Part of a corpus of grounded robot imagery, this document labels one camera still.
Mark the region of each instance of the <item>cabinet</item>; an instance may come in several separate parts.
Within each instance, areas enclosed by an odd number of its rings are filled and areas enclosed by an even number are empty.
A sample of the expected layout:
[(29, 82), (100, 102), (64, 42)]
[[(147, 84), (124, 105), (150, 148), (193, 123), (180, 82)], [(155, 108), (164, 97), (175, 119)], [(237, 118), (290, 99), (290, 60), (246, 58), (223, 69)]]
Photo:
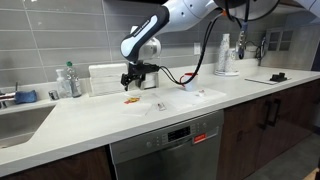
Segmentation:
[(217, 179), (243, 179), (255, 171), (268, 98), (225, 109)]
[(65, 159), (28, 169), (1, 180), (81, 179), (111, 180), (105, 148), (90, 150)]
[(256, 169), (312, 133), (317, 84), (319, 81), (310, 82), (271, 96), (273, 106), (261, 139)]
[(312, 133), (320, 80), (225, 109), (218, 178), (244, 179)]

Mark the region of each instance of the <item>dishwasher control panel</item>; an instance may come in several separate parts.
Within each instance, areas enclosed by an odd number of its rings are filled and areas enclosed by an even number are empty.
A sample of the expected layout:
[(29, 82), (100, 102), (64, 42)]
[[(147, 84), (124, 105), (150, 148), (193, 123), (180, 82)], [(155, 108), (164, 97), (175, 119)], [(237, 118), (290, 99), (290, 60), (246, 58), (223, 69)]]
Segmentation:
[(118, 164), (180, 143), (202, 142), (218, 134), (223, 111), (208, 113), (187, 121), (110, 144), (113, 163)]
[(167, 144), (170, 143), (172, 141), (181, 139), (183, 137), (192, 135), (196, 133), (196, 125), (192, 124), (190, 126), (175, 130), (175, 131), (171, 131), (167, 134), (163, 134), (162, 135), (162, 144)]

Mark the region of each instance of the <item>blue object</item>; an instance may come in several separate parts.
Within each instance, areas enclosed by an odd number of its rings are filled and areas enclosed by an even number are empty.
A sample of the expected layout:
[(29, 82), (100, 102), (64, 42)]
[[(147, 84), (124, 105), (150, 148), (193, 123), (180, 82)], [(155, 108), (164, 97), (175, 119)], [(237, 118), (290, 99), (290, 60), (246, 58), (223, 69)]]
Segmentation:
[(17, 91), (14, 98), (16, 104), (32, 103), (37, 101), (37, 93), (35, 90), (30, 92)]

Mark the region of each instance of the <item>stainless steel dishwasher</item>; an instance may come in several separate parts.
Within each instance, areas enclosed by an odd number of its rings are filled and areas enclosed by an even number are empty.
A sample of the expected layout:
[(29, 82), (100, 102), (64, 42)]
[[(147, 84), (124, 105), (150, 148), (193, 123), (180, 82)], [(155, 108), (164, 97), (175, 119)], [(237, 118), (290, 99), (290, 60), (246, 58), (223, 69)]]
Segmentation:
[(214, 180), (223, 111), (110, 145), (117, 180)]

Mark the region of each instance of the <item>floor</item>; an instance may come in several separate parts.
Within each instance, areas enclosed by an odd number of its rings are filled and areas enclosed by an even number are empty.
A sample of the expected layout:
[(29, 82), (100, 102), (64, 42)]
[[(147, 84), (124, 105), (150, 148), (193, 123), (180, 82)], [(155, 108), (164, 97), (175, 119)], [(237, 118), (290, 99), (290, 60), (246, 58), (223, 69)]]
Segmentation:
[(245, 180), (302, 180), (318, 165), (320, 136), (312, 134)]

